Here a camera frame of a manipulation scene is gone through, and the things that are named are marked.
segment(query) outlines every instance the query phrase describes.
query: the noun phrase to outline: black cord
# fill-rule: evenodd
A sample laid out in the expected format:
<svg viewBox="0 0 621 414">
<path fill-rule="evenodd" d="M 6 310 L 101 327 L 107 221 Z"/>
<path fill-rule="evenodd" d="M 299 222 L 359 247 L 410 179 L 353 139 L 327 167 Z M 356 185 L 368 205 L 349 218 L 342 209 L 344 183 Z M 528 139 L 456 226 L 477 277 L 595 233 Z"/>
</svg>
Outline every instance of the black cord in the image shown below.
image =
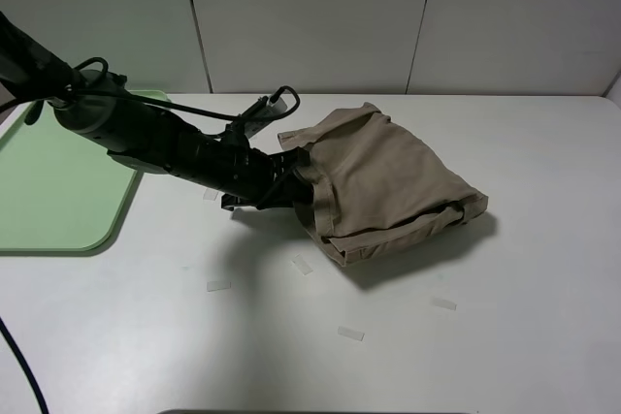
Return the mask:
<svg viewBox="0 0 621 414">
<path fill-rule="evenodd" d="M 211 135 L 206 134 L 205 136 L 209 136 L 210 138 L 214 138 L 215 140 L 221 140 L 225 133 L 226 132 L 222 131 L 221 133 Z"/>
<path fill-rule="evenodd" d="M 39 388 L 37 379 L 32 373 L 32 370 L 30 370 L 30 366 L 26 362 L 26 359 L 23 357 L 23 354 L 21 354 L 21 351 L 19 351 L 19 347 L 17 346 L 16 341 L 11 336 L 9 329 L 7 329 L 7 326 L 4 325 L 2 318 L 0 318 L 0 333 L 2 333 L 2 336 L 4 337 L 5 341 L 7 341 L 7 344 L 9 345 L 9 348 L 11 348 L 13 355 L 16 357 L 17 362 L 19 363 L 19 366 L 21 367 L 21 370 L 23 370 L 23 373 L 26 376 L 26 379 L 28 379 L 30 388 L 32 389 L 33 393 L 35 394 L 35 398 L 37 399 L 37 402 L 39 403 L 39 409 L 41 410 L 41 414 L 49 414 L 48 405 L 46 404 L 46 399 L 44 398 L 43 393 L 41 392 L 41 389 Z"/>
<path fill-rule="evenodd" d="M 91 57 L 88 60 L 84 60 L 80 65 L 74 67 L 74 70 L 81 70 L 82 68 L 92 65 L 93 63 L 101 64 L 101 71 L 99 72 L 97 78 L 91 81 L 87 87 L 96 86 L 106 77 L 109 70 L 108 61 L 102 57 Z"/>
<path fill-rule="evenodd" d="M 9 109 L 12 109 L 13 107 L 20 106 L 21 104 L 28 104 L 30 102 L 32 102 L 32 99 L 14 99 L 13 101 L 9 101 L 6 104 L 3 104 L 2 106 L 0 106 L 0 113 L 2 113 L 3 111 L 7 111 Z"/>
<path fill-rule="evenodd" d="M 137 101 L 137 102 L 142 102 L 145 104 L 150 104 L 152 106 L 156 106 L 156 107 L 161 107 L 163 109 L 171 109 L 174 111 L 185 111 L 187 113 L 194 113 L 196 115 L 202 115 L 202 116 L 208 116 L 209 118 L 215 118 L 217 120 L 225 120 L 225 121 L 243 121 L 243 122 L 249 122 L 249 121 L 276 121 L 276 120 L 282 120 L 283 118 L 286 118 L 287 116 L 289 116 L 291 113 L 293 113 L 294 111 L 296 111 L 299 107 L 300 107 L 300 96 L 298 96 L 298 93 L 295 92 L 295 90 L 289 86 L 282 86 L 275 94 L 274 96 L 277 96 L 277 98 L 280 96 L 280 94 L 282 94 L 283 91 L 289 91 L 289 93 L 294 97 L 295 99 L 295 104 L 294 106 L 289 109 L 288 111 L 284 112 L 284 113 L 280 113 L 278 115 L 273 115 L 273 116 L 250 116 L 250 117 L 245 117 L 245 116 L 239 116 L 239 115 L 228 115 L 226 113 L 218 113 L 216 111 L 203 111 L 202 109 L 194 109 L 192 107 L 188 107 L 188 106 L 182 106 L 180 104 L 175 104 L 174 102 L 164 102 L 164 101 L 159 101 L 157 99 L 151 99 L 150 97 L 144 97 L 144 96 L 137 96 L 135 94 L 116 94 L 114 92 L 109 92 L 109 91 L 98 91 L 95 89 L 76 89 L 75 91 L 72 92 L 73 95 L 76 96 L 101 96 L 101 97 L 114 97 L 116 99 L 124 99 L 126 101 Z"/>
<path fill-rule="evenodd" d="M 101 82 L 101 80 L 103 80 L 106 77 L 106 74 L 108 73 L 108 70 L 109 70 L 108 62 L 106 61 L 105 58 L 102 58 L 102 57 L 91 57 L 88 60 L 84 60 L 80 65 L 74 67 L 74 70 L 81 70 L 84 67 L 87 67 L 88 65 L 92 65 L 93 63 L 101 64 L 101 71 L 99 72 L 99 75 L 97 76 L 97 78 L 91 81 L 87 85 L 87 87 L 97 85 L 99 82 Z M 51 99 L 51 97 L 52 96 L 49 96 L 43 99 L 37 99 L 37 101 L 45 101 L 46 99 Z M 9 101 L 6 104 L 3 104 L 2 106 L 0 106 L 0 113 L 2 113 L 3 111 L 7 111 L 9 109 L 12 109 L 14 107 L 20 106 L 21 104 L 28 104 L 32 101 L 33 101 L 32 99 L 14 99 L 13 101 Z"/>
</svg>

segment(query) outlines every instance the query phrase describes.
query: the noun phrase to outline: white tabletop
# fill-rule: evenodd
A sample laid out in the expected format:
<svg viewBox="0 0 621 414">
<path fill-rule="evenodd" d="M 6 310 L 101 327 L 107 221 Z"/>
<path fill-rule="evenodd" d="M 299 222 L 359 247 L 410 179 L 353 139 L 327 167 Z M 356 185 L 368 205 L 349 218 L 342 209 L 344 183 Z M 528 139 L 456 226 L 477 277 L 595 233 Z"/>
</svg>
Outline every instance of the white tabletop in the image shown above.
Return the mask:
<svg viewBox="0 0 621 414">
<path fill-rule="evenodd" d="M 240 112 L 254 98 L 173 100 Z M 105 252 L 0 257 L 0 314 L 51 412 L 619 412 L 621 111 L 591 97 L 303 96 L 256 146 L 278 151 L 277 132 L 365 101 L 489 195 L 489 212 L 341 270 L 289 210 L 232 218 L 205 188 L 146 175 Z M 231 289 L 208 293 L 212 280 Z M 4 343 L 0 411 L 38 412 Z"/>
</svg>

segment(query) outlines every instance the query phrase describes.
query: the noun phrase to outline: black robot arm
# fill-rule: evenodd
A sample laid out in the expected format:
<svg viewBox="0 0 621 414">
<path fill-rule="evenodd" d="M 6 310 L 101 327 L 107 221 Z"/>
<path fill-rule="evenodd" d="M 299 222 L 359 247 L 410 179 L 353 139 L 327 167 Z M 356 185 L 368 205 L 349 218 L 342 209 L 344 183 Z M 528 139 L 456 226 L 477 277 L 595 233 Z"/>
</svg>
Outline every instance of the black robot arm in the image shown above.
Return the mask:
<svg viewBox="0 0 621 414">
<path fill-rule="evenodd" d="M 83 70 L 99 63 L 101 70 Z M 71 68 L 0 13 L 0 81 L 16 97 L 3 108 L 38 101 L 26 123 L 36 122 L 48 101 L 66 129 L 102 145 L 116 162 L 136 170 L 169 174 L 225 193 L 222 207 L 290 207 L 311 202 L 311 187 L 296 168 L 309 162 L 303 149 L 268 155 L 251 148 L 248 122 L 267 123 L 291 114 L 300 104 L 288 86 L 259 99 L 242 115 L 167 104 L 125 90 L 126 77 L 111 73 L 102 58 Z M 273 117 L 257 116 L 289 92 L 296 105 Z M 165 107 L 234 120 L 215 137 L 208 136 Z"/>
</svg>

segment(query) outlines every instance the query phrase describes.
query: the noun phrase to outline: tape strip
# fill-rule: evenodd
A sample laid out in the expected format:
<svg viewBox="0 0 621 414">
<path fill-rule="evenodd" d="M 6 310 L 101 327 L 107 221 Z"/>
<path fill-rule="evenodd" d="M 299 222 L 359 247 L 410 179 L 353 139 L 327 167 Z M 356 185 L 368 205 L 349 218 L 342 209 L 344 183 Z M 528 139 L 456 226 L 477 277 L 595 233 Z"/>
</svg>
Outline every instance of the tape strip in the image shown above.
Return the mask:
<svg viewBox="0 0 621 414">
<path fill-rule="evenodd" d="M 429 304 L 434 305 L 435 307 L 442 307 L 448 310 L 457 309 L 456 303 L 454 303 L 453 301 L 449 301 L 449 300 L 443 300 L 442 298 L 432 297 L 431 300 L 429 301 Z"/>
<path fill-rule="evenodd" d="M 302 273 L 302 275 L 308 275 L 312 272 L 311 266 L 307 261 L 304 260 L 302 254 L 298 254 L 297 256 L 295 256 L 293 259 L 291 259 L 291 262 L 295 264 L 295 266 Z"/>
<path fill-rule="evenodd" d="M 228 290 L 231 287 L 230 281 L 208 281 L 207 291 Z"/>
<path fill-rule="evenodd" d="M 357 330 L 348 329 L 347 327 L 339 327 L 337 333 L 345 338 L 355 339 L 356 341 L 362 341 L 365 337 L 364 332 L 358 332 Z"/>
<path fill-rule="evenodd" d="M 203 195 L 203 200 L 204 201 L 215 201 L 217 199 L 218 194 L 219 194 L 219 191 L 215 189 L 207 188 L 205 190 L 205 194 Z"/>
</svg>

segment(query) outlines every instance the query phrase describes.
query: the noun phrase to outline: beige cloth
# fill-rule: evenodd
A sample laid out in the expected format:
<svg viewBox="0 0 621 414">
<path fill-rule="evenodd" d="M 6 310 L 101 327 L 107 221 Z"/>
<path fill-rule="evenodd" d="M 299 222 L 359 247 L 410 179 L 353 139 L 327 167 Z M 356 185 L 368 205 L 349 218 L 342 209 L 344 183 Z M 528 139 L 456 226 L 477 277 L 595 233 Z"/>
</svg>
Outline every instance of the beige cloth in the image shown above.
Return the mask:
<svg viewBox="0 0 621 414">
<path fill-rule="evenodd" d="M 373 104 L 337 109 L 278 139 L 285 150 L 310 152 L 298 172 L 312 184 L 313 203 L 296 213 L 342 266 L 403 250 L 487 209 L 487 196 Z"/>
</svg>

